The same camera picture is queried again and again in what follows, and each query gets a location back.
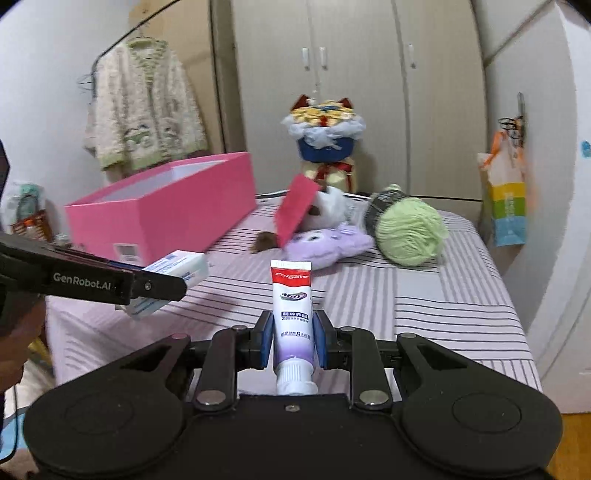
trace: yarn ball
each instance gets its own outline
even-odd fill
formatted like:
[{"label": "yarn ball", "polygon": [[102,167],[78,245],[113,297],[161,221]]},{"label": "yarn ball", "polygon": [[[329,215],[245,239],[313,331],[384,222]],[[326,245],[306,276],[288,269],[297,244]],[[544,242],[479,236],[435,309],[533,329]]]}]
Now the yarn ball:
[{"label": "yarn ball", "polygon": [[380,217],[375,231],[379,249],[390,260],[414,267],[438,256],[447,228],[435,208],[418,198],[394,203]]}]

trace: cable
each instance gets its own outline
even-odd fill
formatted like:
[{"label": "cable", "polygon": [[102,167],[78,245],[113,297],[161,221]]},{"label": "cable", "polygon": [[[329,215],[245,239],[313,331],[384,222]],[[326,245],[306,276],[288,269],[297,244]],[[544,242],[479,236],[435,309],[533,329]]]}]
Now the cable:
[{"label": "cable", "polygon": [[460,197],[434,197],[431,195],[413,195],[420,199],[433,199],[433,200],[455,200],[457,202],[479,202],[482,203],[482,199],[465,199]]},{"label": "cable", "polygon": [[14,398],[14,445],[12,446],[12,452],[10,452],[6,457],[0,459],[0,465],[12,460],[18,449],[18,397],[16,385],[12,388],[12,396]]},{"label": "cable", "polygon": [[225,125],[223,121],[223,114],[222,114],[222,104],[220,100],[220,86],[219,80],[217,78],[217,47],[216,47],[216,34],[214,32],[214,17],[215,13],[213,12],[213,1],[209,0],[209,33],[210,33],[210,42],[212,44],[212,67],[213,67],[213,83],[216,86],[216,100],[217,100],[217,117],[220,122],[220,136],[223,146],[223,152],[228,153],[228,146],[226,145],[226,132],[225,132]]}]

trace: plastic bag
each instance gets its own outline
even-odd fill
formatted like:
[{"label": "plastic bag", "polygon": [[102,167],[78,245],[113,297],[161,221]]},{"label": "plastic bag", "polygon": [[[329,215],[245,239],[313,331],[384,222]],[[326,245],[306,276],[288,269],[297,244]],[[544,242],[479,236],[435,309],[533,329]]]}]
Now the plastic bag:
[{"label": "plastic bag", "polygon": [[2,198],[2,224],[5,228],[16,223],[18,204],[25,195],[31,195],[37,201],[21,205],[20,215],[25,218],[34,215],[36,210],[45,209],[45,192],[43,187],[27,181],[9,181]]},{"label": "plastic bag", "polygon": [[353,140],[361,138],[365,130],[365,121],[359,115],[351,120],[343,120],[333,127],[312,127],[306,122],[296,123],[292,114],[287,115],[281,123],[287,127],[288,133],[294,140],[304,141],[314,148],[337,147],[337,138],[348,137]]},{"label": "plastic bag", "polygon": [[505,132],[495,134],[490,155],[480,155],[484,203],[492,217],[495,245],[523,245],[526,239],[525,168],[522,149]]}]

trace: person's arm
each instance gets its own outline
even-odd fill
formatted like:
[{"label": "person's arm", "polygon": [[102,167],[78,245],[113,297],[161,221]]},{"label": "person's arm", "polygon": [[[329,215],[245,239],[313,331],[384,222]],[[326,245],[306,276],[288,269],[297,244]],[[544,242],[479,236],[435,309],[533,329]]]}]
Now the person's arm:
[{"label": "person's arm", "polygon": [[[0,338],[0,433],[4,422],[4,392],[21,381],[22,368],[29,355],[29,344],[41,334],[45,313],[43,300],[20,318],[9,335]],[[35,463],[28,451],[19,450],[12,460],[0,466],[0,480],[26,478],[26,472],[35,469]]]}]

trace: wooden floor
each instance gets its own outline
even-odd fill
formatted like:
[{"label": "wooden floor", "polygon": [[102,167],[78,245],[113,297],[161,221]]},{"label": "wooden floor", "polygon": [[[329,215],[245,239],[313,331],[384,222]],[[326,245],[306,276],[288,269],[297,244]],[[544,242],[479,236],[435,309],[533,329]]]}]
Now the wooden floor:
[{"label": "wooden floor", "polygon": [[564,434],[548,471],[557,480],[591,480],[591,413],[562,418]]}]

